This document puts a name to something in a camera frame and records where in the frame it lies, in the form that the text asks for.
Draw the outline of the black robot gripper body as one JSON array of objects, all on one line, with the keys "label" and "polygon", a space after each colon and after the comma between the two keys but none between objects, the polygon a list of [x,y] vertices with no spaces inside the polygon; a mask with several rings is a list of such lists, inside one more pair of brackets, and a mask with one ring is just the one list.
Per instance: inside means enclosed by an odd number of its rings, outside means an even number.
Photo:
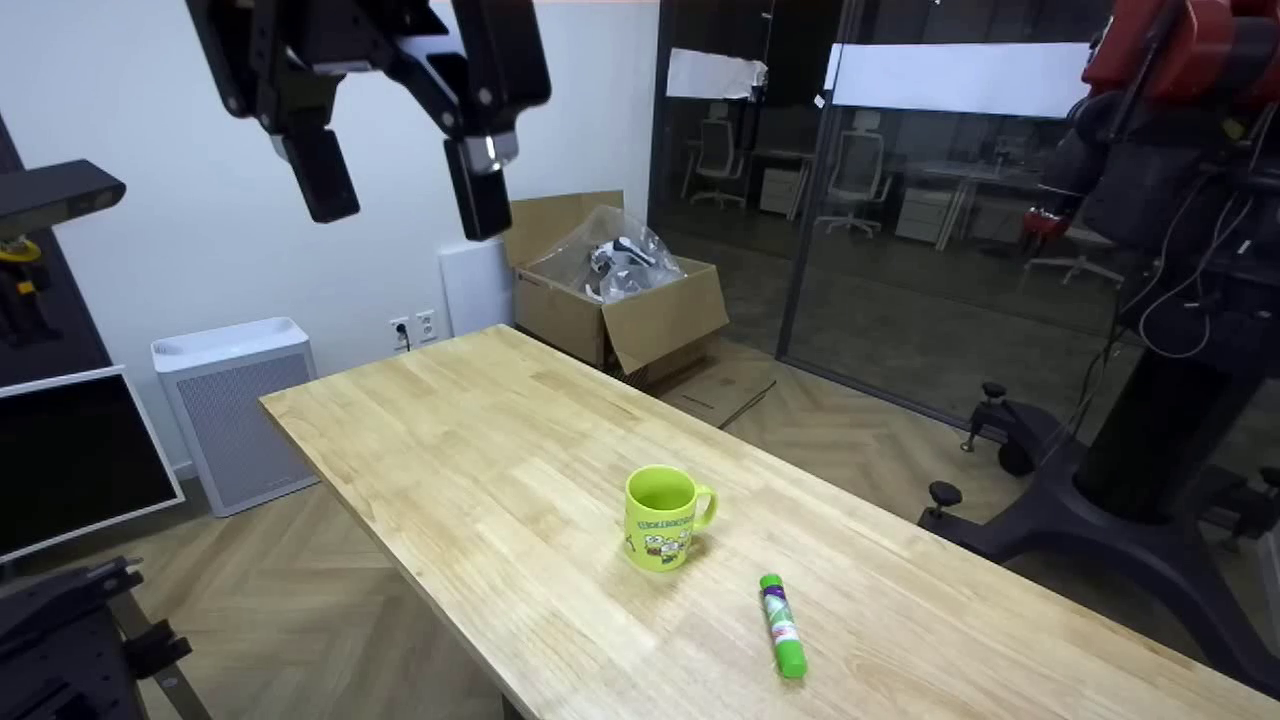
[{"label": "black robot gripper body", "polygon": [[223,107],[323,131],[354,73],[385,73],[446,138],[500,138],[552,96],[532,0],[185,0]]}]

